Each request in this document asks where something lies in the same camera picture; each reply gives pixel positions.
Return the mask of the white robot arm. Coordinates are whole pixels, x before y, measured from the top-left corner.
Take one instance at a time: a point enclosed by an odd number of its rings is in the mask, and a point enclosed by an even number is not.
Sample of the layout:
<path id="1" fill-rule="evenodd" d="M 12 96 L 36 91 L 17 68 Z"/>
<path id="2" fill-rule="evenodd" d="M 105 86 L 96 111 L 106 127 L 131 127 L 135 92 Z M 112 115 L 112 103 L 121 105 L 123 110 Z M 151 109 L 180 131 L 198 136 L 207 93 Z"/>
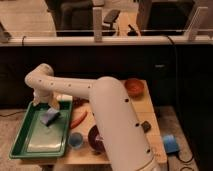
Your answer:
<path id="1" fill-rule="evenodd" d="M 53 93 L 87 99 L 113 171 L 161 171 L 124 85 L 116 78 L 75 79 L 53 76 L 40 64 L 25 76 L 34 103 L 51 103 Z"/>

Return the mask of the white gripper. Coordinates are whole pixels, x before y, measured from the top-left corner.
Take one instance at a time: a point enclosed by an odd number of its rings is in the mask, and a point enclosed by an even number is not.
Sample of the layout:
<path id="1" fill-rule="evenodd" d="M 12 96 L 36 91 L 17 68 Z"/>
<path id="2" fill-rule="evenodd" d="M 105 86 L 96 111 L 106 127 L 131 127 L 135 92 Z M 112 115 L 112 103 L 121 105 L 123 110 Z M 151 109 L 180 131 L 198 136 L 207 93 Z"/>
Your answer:
<path id="1" fill-rule="evenodd" d="M 37 106 L 40 103 L 47 103 L 50 107 L 59 110 L 60 105 L 51 91 L 35 90 L 33 92 L 33 105 Z"/>

